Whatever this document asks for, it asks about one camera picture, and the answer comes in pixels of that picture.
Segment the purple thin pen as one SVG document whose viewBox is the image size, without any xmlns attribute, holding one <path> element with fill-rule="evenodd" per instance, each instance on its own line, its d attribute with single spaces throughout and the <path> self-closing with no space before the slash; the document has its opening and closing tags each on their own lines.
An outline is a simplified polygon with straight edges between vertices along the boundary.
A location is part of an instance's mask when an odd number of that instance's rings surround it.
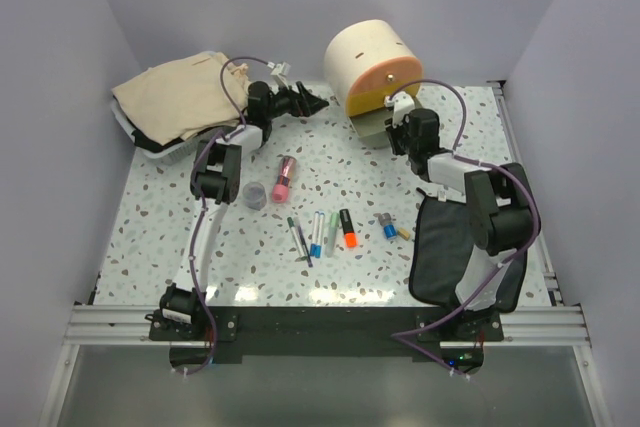
<svg viewBox="0 0 640 427">
<path fill-rule="evenodd" d="M 298 219 L 294 220 L 294 224 L 295 224 L 296 232 L 298 234 L 298 238 L 300 240 L 300 244 L 302 246 L 302 250 L 303 250 L 303 253 L 304 253 L 305 261 L 306 261 L 306 263 L 307 263 L 309 268 L 313 268 L 312 256 L 311 256 L 309 248 L 308 248 L 308 246 L 306 244 L 304 233 L 303 233 L 303 230 L 301 228 L 299 220 Z"/>
</svg>

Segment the pink capped glitter tube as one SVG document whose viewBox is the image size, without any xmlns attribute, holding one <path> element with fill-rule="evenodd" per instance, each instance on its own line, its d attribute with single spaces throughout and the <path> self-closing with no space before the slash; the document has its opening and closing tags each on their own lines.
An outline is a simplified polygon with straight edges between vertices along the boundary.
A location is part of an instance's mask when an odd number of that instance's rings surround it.
<svg viewBox="0 0 640 427">
<path fill-rule="evenodd" d="M 272 189 L 271 200 L 274 203 L 284 203 L 287 201 L 297 160 L 291 156 L 284 156 L 279 164 L 276 182 Z"/>
</svg>

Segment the white basket under bag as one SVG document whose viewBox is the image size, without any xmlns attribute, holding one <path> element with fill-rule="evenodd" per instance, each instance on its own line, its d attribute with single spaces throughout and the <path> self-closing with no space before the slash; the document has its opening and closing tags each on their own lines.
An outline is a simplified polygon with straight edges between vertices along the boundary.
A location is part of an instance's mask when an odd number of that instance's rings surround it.
<svg viewBox="0 0 640 427">
<path fill-rule="evenodd" d="M 120 125 L 129 140 L 134 144 L 135 147 L 141 150 L 144 156 L 154 162 L 160 162 L 167 165 L 175 164 L 176 162 L 192 154 L 196 150 L 196 147 L 201 140 L 209 140 L 213 135 L 212 129 L 205 130 L 187 141 L 179 141 L 178 143 L 174 143 L 173 145 L 160 152 L 152 152 L 136 144 L 136 138 L 134 136 L 136 127 L 126 117 L 119 103 L 114 97 L 111 98 L 110 108 L 116 122 Z"/>
</svg>

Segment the clear purple small jar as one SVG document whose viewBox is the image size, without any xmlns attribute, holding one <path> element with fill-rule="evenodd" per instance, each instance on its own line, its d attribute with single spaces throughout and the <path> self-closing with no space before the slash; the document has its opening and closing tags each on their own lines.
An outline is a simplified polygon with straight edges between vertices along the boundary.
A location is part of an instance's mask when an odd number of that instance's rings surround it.
<svg viewBox="0 0 640 427">
<path fill-rule="evenodd" d="M 242 189 L 242 199 L 246 207 L 262 210 L 267 203 L 265 187 L 260 182 L 249 182 Z"/>
</svg>

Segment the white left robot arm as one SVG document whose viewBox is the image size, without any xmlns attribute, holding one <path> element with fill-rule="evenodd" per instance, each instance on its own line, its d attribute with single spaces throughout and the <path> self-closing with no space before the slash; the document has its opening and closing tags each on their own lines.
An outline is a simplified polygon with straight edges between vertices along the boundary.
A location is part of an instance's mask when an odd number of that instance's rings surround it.
<svg viewBox="0 0 640 427">
<path fill-rule="evenodd" d="M 309 118 L 328 105 L 301 82 L 277 90 L 265 82 L 253 82 L 239 125 L 222 129 L 197 147 L 189 179 L 195 200 L 189 240 L 159 304 L 161 318 L 171 322 L 183 338 L 196 339 L 211 324 L 206 312 L 209 263 L 225 214 L 240 191 L 243 158 L 269 140 L 275 119 L 283 115 Z"/>
</svg>

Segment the light green highlighter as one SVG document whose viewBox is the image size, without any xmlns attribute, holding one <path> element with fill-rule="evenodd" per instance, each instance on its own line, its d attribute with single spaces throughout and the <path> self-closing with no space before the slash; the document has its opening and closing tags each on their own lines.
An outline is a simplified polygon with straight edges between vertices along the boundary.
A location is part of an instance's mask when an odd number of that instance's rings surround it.
<svg viewBox="0 0 640 427">
<path fill-rule="evenodd" d="M 327 243 L 326 243 L 326 256 L 332 257 L 336 247 L 337 232 L 340 223 L 339 213 L 333 212 L 329 220 Z"/>
</svg>

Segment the beige cloth bag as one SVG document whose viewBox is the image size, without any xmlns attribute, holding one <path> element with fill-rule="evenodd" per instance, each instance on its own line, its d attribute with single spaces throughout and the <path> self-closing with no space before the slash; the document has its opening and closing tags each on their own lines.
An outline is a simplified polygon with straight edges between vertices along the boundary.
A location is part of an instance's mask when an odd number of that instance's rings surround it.
<svg viewBox="0 0 640 427">
<path fill-rule="evenodd" d="M 222 53 L 170 61 L 114 87 L 126 117 L 151 141 L 164 146 L 239 119 L 247 105 L 248 66 Z"/>
</svg>

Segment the green capped white marker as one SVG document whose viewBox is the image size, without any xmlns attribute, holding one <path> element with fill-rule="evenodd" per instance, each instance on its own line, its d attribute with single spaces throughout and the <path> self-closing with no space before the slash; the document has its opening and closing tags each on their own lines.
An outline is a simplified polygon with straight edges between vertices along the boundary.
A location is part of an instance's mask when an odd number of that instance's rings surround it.
<svg viewBox="0 0 640 427">
<path fill-rule="evenodd" d="M 293 238 L 293 241 L 295 243 L 296 249 L 298 251 L 299 257 L 302 260 L 306 260 L 307 259 L 307 255 L 306 255 L 304 247 L 302 245 L 301 238 L 299 236 L 296 224 L 295 224 L 295 222 L 294 222 L 292 217 L 288 217 L 287 218 L 287 224 L 288 224 L 291 236 Z"/>
</svg>

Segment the blue grey small cylinder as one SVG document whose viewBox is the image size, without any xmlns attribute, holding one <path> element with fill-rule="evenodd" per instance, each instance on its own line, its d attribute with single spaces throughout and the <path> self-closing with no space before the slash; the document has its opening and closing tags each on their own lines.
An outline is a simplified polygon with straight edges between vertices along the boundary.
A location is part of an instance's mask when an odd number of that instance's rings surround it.
<svg viewBox="0 0 640 427">
<path fill-rule="evenodd" d="M 389 213 L 381 213 L 378 216 L 378 221 L 383 229 L 384 236 L 387 240 L 392 240 L 397 237 L 397 231 L 393 224 L 393 219 Z"/>
</svg>

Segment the grey bottom drawer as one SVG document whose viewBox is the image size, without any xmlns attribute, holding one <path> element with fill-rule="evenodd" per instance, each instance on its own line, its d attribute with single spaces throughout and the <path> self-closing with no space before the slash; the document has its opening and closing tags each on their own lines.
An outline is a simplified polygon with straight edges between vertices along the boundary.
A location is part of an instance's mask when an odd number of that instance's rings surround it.
<svg viewBox="0 0 640 427">
<path fill-rule="evenodd" d="M 382 149 L 387 147 L 406 150 L 412 141 L 409 133 L 409 119 L 419 118 L 423 109 L 394 115 L 393 110 L 377 109 L 349 118 L 351 126 L 359 140 L 367 148 Z"/>
</svg>

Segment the dark grey cloth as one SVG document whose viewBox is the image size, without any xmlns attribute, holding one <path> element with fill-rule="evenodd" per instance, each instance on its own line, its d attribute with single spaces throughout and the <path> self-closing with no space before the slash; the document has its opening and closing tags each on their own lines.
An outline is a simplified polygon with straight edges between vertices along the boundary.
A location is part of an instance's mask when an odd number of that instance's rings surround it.
<svg viewBox="0 0 640 427">
<path fill-rule="evenodd" d="M 455 288 L 475 247 L 469 217 L 463 203 L 423 197 L 409 275 L 409 292 L 415 300 L 448 309 L 460 304 Z"/>
</svg>

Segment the cream round drawer organizer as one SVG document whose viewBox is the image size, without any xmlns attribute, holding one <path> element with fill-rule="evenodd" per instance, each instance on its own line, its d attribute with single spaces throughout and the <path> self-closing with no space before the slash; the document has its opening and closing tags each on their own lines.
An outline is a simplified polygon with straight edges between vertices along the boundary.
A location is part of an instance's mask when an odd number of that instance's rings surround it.
<svg viewBox="0 0 640 427">
<path fill-rule="evenodd" d="M 324 78 L 349 118 L 378 110 L 402 85 L 424 69 L 384 20 L 361 21 L 340 31 L 324 54 Z"/>
</svg>

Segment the aluminium front rail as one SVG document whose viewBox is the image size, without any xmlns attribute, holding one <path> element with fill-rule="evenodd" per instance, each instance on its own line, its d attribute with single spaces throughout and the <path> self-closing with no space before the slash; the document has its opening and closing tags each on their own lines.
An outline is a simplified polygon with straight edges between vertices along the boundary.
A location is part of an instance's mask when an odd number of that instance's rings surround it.
<svg viewBox="0 0 640 427">
<path fill-rule="evenodd" d="M 75 306 L 65 345 L 127 345 L 150 342 L 149 306 Z M 583 311 L 575 307 L 523 307 L 500 317 L 508 346 L 586 347 L 591 344 Z"/>
</svg>

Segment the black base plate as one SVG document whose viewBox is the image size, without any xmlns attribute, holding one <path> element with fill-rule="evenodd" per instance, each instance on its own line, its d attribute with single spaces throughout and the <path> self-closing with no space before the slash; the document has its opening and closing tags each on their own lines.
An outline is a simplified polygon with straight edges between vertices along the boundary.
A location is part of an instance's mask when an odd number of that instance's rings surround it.
<svg viewBox="0 0 640 427">
<path fill-rule="evenodd" d="M 149 339 L 168 342 L 173 367 L 198 365 L 215 347 L 213 362 L 240 364 L 246 357 L 425 358 L 392 335 L 422 329 L 445 316 L 437 307 L 213 307 L 194 325 L 159 310 L 145 315 Z"/>
</svg>

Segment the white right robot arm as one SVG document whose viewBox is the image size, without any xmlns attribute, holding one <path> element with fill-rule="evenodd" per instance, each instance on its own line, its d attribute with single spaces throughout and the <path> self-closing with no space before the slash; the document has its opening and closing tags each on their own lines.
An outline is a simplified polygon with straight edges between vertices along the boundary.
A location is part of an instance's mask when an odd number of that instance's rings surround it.
<svg viewBox="0 0 640 427">
<path fill-rule="evenodd" d="M 409 291 L 420 302 L 457 307 L 446 314 L 446 329 L 469 339 L 481 327 L 477 311 L 520 288 L 527 250 L 540 232 L 526 173 L 518 163 L 465 160 L 442 147 L 439 117 L 430 109 L 395 110 L 385 127 L 393 153 L 407 156 L 414 174 L 465 198 L 422 201 Z"/>
</svg>

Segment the orange black highlighter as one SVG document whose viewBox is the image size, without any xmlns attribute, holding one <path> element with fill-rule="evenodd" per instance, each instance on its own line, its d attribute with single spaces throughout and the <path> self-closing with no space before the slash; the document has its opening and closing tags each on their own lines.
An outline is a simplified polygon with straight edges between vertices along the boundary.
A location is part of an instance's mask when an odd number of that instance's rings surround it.
<svg viewBox="0 0 640 427">
<path fill-rule="evenodd" d="M 339 218 L 346 246 L 348 248 L 355 248 L 358 245 L 358 241 L 349 210 L 341 209 L 339 211 Z"/>
</svg>

